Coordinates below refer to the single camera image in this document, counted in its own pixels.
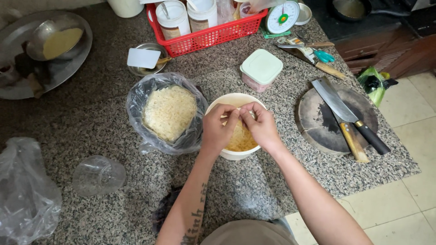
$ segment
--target cloth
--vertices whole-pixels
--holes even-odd
[[[259,220],[238,220],[220,226],[201,245],[298,245],[281,225]]]

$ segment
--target scale dial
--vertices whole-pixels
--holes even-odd
[[[297,21],[300,6],[294,1],[286,1],[269,11],[266,16],[266,28],[272,34],[280,34],[289,30]]]

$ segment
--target white jar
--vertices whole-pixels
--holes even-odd
[[[144,4],[140,4],[139,0],[108,0],[108,3],[115,14],[122,18],[136,16],[144,9]]]
[[[165,40],[191,33],[185,5],[177,0],[165,1],[164,3],[170,18],[168,19],[164,13],[163,3],[157,6],[156,16]]]
[[[217,4],[215,0],[192,0],[198,11],[187,4],[191,31],[201,31],[218,25]]]

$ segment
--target metal bowl with food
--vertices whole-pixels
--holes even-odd
[[[144,43],[144,44],[139,45],[136,48],[160,51],[159,59],[169,57],[167,50],[162,45],[157,44],[157,43]],[[136,67],[136,66],[127,66],[127,67],[129,67],[129,70],[133,74],[135,74],[137,76],[144,77],[144,76],[149,75],[149,74],[156,74],[156,73],[160,72],[165,67],[165,65],[166,65],[166,63],[157,64],[153,69],[147,69],[147,68]]]
[[[33,32],[27,54],[37,61],[71,60],[85,47],[85,26],[75,15],[59,15],[44,21]]]

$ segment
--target round chopping board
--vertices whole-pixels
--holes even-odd
[[[377,116],[370,102],[353,89],[341,85],[333,85],[333,87],[357,118],[377,133]],[[319,150],[338,155],[350,153],[333,112],[315,88],[307,91],[301,98],[296,124],[303,137]],[[368,147],[368,142],[357,131],[354,124],[350,123],[350,125],[362,148]]]

